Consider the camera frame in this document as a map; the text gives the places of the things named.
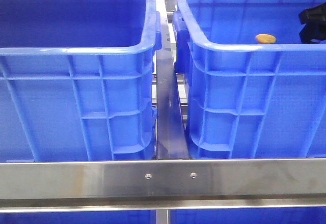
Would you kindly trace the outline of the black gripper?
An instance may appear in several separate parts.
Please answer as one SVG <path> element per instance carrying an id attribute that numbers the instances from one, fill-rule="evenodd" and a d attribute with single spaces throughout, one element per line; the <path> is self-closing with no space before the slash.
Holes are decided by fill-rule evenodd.
<path id="1" fill-rule="evenodd" d="M 301 24 L 305 25 L 300 31 L 303 44 L 319 44 L 325 41 L 325 3 L 307 8 L 298 16 Z"/>

